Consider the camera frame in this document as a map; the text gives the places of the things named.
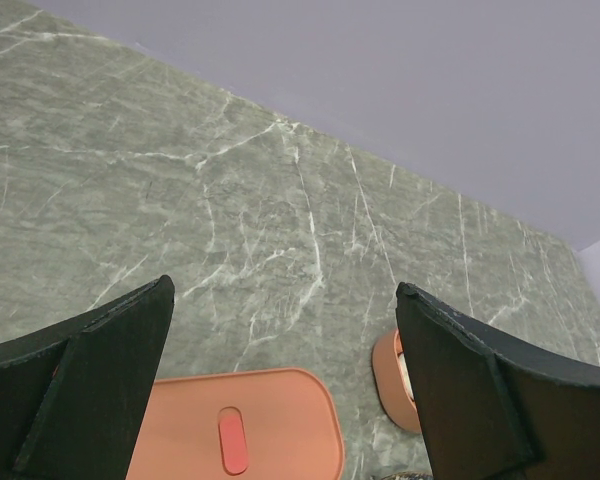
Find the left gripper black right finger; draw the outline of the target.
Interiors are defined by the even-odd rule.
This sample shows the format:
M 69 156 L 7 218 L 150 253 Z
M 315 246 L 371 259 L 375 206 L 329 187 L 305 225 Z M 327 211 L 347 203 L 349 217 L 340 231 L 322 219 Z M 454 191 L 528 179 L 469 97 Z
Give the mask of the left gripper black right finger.
M 396 320 L 436 479 L 600 479 L 600 367 L 400 283 Z

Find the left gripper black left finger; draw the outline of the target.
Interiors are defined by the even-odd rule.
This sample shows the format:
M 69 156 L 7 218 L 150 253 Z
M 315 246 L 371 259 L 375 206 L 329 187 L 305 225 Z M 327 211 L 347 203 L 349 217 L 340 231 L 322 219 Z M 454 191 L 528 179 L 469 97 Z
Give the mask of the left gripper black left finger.
M 163 275 L 0 343 L 0 479 L 125 478 L 173 310 Z

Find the orange lunch box base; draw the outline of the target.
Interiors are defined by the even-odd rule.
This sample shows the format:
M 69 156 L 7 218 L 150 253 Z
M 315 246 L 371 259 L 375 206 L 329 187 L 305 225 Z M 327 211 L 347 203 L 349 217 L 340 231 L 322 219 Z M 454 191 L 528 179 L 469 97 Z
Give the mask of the orange lunch box base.
M 420 434 L 418 412 L 397 329 L 384 334 L 374 344 L 372 370 L 387 416 L 403 430 Z

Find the orange lunch box lid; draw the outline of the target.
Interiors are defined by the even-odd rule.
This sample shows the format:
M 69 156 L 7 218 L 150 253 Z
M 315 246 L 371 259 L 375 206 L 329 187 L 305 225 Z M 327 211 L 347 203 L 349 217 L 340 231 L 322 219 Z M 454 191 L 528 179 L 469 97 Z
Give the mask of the orange lunch box lid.
M 339 479 L 345 453 L 332 397 L 280 368 L 155 382 L 130 479 Z

